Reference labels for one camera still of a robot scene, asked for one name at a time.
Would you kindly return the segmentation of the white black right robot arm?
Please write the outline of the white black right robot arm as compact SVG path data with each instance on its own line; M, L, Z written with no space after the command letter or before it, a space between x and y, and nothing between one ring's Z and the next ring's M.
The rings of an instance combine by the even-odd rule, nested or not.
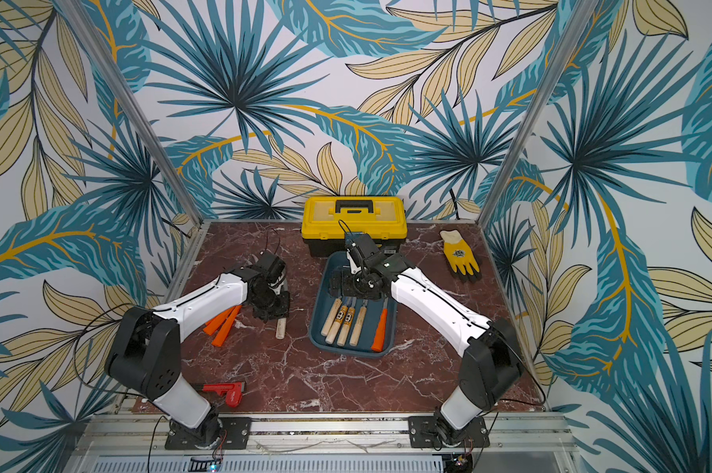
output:
M445 337L458 353L458 386L423 427L414 447L457 447L482 429L472 424L495 407L525 374L526 364L512 323L493 321L455 300L399 253L387 253L364 233L345 234L350 274L341 278L346 296L388 298L408 307Z

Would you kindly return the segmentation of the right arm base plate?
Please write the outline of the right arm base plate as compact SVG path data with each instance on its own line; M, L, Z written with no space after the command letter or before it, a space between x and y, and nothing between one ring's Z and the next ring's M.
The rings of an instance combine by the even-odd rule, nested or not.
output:
M460 449L490 446L489 430L481 416L462 429L453 428L439 416L410 416L407 419L410 445L413 449Z

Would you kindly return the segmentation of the teal plastic tray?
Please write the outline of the teal plastic tray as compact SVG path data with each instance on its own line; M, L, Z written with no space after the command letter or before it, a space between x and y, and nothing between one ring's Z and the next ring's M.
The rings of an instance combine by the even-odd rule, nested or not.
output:
M350 267L345 251L332 254L322 272L322 281L316 297L309 324L311 342L324 352L343 356L362 358L381 358L388 354L395 342L397 327L397 302L392 299L367 301L356 296L348 296L343 287L346 276L350 276ZM348 309L354 304L354 315L348 327L344 323L332 343L326 341L327 334L322 334L328 316L337 299L340 306L335 310L334 319L341 308L348 303Z

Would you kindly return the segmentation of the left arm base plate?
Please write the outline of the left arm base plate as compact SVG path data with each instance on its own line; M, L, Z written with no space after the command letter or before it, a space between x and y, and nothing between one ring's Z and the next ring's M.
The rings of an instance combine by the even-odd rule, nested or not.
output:
M241 451L247 447L251 433L250 417L209 417L199 427L189 429L171 420L165 443L167 451Z

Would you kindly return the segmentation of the wooden handle sickle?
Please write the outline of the wooden handle sickle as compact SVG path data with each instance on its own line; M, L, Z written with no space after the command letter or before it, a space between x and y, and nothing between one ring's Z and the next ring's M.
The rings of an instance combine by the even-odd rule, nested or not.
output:
M346 339L350 331L350 327L352 325L353 317L356 312L356 303L357 299L353 298L350 306L348 307L348 310L346 311L340 330L338 331L336 345L339 347L343 347L345 345Z
M286 278L282 279L282 282L277 288L277 296L279 308L277 309L275 338L277 340L282 340L286 335L287 317L289 315L290 307L290 293Z
M324 331L324 336L326 337L326 344L332 345L334 343L334 339L336 335L338 335L338 332L340 331L340 327L342 326L342 323L345 319L345 316L348 313L349 309L349 299L346 298L344 301L342 300L337 300L339 303L339 307L337 311L334 313L332 317L330 317L328 320L330 321L330 325L328 326L328 329Z
M332 323L334 323L334 320L338 314L338 311L342 307L342 298L336 298L334 300L334 303L332 304L332 307L330 308L330 311L328 312L328 316L326 317L326 320L324 321L324 324L322 325L321 329L321 335L326 336L330 332L330 327L332 327Z
M358 315L356 317L356 321L353 327L353 330L350 334L350 339L349 339L349 345L351 347L356 347L359 343L359 339L362 333L363 325L366 319L366 313L368 311L368 300L364 300L363 303L360 305L360 309L358 311Z

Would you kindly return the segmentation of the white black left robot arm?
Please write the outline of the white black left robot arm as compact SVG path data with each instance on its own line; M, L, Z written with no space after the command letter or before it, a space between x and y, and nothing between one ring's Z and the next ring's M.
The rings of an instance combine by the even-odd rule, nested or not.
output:
M263 321L287 317L286 265L263 251L256 262L222 273L204 286L154 309L133 307L119 322L105 373L156 405L181 427L218 429L212 406L182 375L183 342L222 311L250 305Z

